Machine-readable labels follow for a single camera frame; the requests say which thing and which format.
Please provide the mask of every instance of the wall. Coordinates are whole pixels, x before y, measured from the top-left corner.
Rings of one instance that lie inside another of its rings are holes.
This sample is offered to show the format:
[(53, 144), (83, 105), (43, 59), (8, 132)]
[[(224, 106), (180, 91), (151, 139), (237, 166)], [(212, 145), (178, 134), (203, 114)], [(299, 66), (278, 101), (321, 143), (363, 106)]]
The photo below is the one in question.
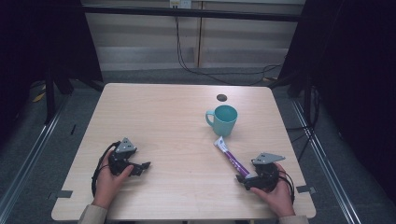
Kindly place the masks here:
[[(169, 7), (169, 1), (94, 1), (127, 7)], [(193, 1), (192, 8), (299, 15), (303, 1), (238, 3)], [(178, 68), (175, 18), (86, 14), (103, 71)], [(188, 67), (263, 66), (282, 63), (296, 22), (178, 18), (183, 60)]]

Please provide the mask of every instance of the person's right hand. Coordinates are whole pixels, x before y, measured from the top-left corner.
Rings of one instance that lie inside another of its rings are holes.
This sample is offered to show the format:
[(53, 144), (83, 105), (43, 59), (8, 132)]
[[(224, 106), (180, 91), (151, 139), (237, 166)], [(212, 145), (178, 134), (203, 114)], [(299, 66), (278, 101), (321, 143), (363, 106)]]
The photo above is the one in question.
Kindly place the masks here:
[[(286, 178), (285, 170), (281, 165), (275, 162), (277, 169), (280, 171), (279, 175)], [(288, 184), (279, 178), (277, 181), (276, 187), (273, 191), (267, 193), (262, 189), (251, 188), (250, 191), (257, 194), (260, 198), (262, 198), (268, 205), (270, 209), (278, 216), (278, 217), (289, 217), (295, 216), (293, 204), (291, 202), (290, 197), (290, 189)]]

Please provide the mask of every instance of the hand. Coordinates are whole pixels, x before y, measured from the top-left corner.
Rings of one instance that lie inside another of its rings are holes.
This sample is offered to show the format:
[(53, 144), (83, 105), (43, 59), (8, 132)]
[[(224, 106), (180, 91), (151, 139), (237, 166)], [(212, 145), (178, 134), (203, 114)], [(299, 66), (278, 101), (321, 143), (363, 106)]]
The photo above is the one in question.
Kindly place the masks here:
[(102, 170), (96, 181), (96, 193), (92, 205), (108, 209), (114, 197), (119, 192), (123, 181), (129, 176), (134, 167), (129, 165), (120, 175), (111, 174), (110, 167), (108, 167), (108, 157), (112, 150), (109, 150), (105, 155), (101, 167)]
[[(281, 165), (275, 162), (277, 169), (280, 171), (279, 175), (286, 178), (285, 170)], [(268, 205), (270, 209), (278, 216), (278, 217), (289, 217), (295, 216), (293, 204), (290, 198), (290, 189), (288, 184), (279, 179), (277, 181), (276, 187), (273, 191), (267, 193), (262, 189), (251, 188), (250, 191), (258, 195), (262, 198)]]

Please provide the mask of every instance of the round black dot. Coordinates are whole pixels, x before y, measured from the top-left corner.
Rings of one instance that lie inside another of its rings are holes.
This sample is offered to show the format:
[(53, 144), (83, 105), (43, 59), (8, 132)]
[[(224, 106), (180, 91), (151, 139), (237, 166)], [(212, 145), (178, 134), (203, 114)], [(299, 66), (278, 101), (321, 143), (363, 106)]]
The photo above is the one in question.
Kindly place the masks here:
[(224, 94), (219, 94), (217, 98), (218, 98), (218, 101), (221, 101), (221, 102), (227, 101), (227, 96)]

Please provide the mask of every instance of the black curtain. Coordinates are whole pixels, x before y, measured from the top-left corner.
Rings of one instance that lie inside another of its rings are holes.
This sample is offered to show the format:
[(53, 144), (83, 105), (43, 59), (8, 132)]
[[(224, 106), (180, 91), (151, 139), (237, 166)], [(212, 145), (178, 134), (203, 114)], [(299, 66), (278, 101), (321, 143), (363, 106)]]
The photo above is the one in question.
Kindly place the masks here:
[(4, 0), (0, 3), (1, 139), (25, 104), (30, 86), (51, 71), (59, 89), (70, 91), (69, 78), (102, 81), (91, 32), (81, 12), (40, 6), (79, 0)]
[(291, 96), (312, 80), (340, 134), (394, 203), (395, 8), (393, 1), (307, 0), (279, 76), (298, 71)]

